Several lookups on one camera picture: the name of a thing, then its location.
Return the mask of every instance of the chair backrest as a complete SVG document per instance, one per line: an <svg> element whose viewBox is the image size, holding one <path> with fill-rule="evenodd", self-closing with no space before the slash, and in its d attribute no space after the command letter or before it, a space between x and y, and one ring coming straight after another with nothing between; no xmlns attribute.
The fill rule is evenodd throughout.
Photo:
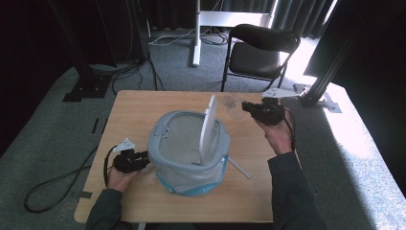
<svg viewBox="0 0 406 230"><path fill-rule="evenodd" d="M273 30L249 24L235 26L229 33L229 44L233 37L261 50L280 51L288 54L293 54L301 44L301 38L289 31Z"/></svg>

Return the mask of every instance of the gray carpet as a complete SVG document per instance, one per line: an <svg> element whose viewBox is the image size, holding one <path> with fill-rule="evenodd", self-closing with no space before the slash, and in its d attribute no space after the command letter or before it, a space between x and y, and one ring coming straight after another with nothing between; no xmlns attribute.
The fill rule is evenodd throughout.
<svg viewBox="0 0 406 230"><path fill-rule="evenodd" d="M314 41L304 40L301 48L311 43ZM192 40L180 40L168 46L149 46L151 59L163 86L166 90L219 91L226 46L203 43L200 66L194 68L192 67L192 45ZM303 72L304 63L308 58L309 55L297 55L292 58L282 88L292 89L295 82L306 80L302 77L301 71ZM111 69L105 66L95 67ZM0 159L0 229L82 229L84 227L83 224L75 222L74 213L87 171L79 176L69 195L54 209L41 214L33 214L24 209L25 195L33 186L77 169L102 137L103 126L114 103L115 94L109 89L103 99L83 99L80 103L63 103L63 97L71 92L77 79L76 71L71 69L56 81L31 120ZM163 90L159 81L158 85L159 89ZM266 82L258 80L229 78L225 91L260 92L266 85ZM115 90L124 89L153 90L150 66L146 63L140 73L120 76L115 82ZM345 90L340 91L339 94L342 94L338 96L340 99L335 98L335 100L341 102L340 105L344 108L343 114L356 118L363 135L367 138L367 145L373 148L373 141L371 138L371 140L368 139L370 137L368 131L351 105ZM334 137L325 110L302 108L294 99L285 99L283 103L291 108L297 119L297 151L308 180L319 193L317 205L328 227L330 229L379 229L383 226L382 221L387 219L389 223L398 223L399 216L385 216L389 209L387 204L381 204L378 209L385 214L382 214L385 216L382 218L376 209L365 203L371 202L373 197L371 194L366 194L362 187L364 185L358 185L357 181L360 178L356 177L367 177L367 175L358 174L362 171L358 171L354 165L357 166L359 162L351 161L352 159L349 158L351 150L343 149L342 144ZM94 129L95 121L98 119L98 125ZM369 163L378 167L382 164L380 160L377 158ZM390 176L387 173L383 171L381 176ZM30 205L35 209L41 209L52 204L63 195L72 179L71 175L41 188L33 194ZM390 188L394 186L392 181L385 183L386 186L389 184ZM404 203L398 199L394 199L394 203L398 204L394 212L402 215L399 210L405 207ZM164 224L159 229L192 229L192 226Z"/></svg>

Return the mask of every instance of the chair seat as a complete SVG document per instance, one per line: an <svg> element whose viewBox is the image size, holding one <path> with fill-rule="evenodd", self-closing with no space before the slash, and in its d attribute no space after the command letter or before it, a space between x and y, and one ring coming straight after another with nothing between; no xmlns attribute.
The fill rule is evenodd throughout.
<svg viewBox="0 0 406 230"><path fill-rule="evenodd" d="M245 42L234 44L230 57L231 72L274 80L281 75L280 53L263 51Z"/></svg>

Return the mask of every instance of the hand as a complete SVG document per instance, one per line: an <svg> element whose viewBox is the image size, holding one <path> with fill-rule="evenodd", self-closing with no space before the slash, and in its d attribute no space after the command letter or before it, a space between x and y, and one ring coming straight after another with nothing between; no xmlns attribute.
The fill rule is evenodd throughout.
<svg viewBox="0 0 406 230"><path fill-rule="evenodd" d="M139 172L123 173L112 167L108 172L107 189L114 189L123 193Z"/></svg>
<svg viewBox="0 0 406 230"><path fill-rule="evenodd" d="M284 116L292 127L289 112L285 111ZM267 126L256 119L254 120L265 131L265 138L277 155L292 151L292 134L285 121L280 121L275 126Z"/></svg>

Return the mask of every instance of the black sleeve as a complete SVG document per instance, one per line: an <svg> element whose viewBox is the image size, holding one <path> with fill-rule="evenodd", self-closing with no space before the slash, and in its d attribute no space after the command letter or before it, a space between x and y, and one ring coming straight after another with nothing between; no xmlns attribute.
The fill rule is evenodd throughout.
<svg viewBox="0 0 406 230"><path fill-rule="evenodd" d="M268 160L272 174L274 229L327 229L295 152Z"/></svg>
<svg viewBox="0 0 406 230"><path fill-rule="evenodd" d="M120 191L103 190L90 211L85 229L114 229L122 218L122 197Z"/></svg>

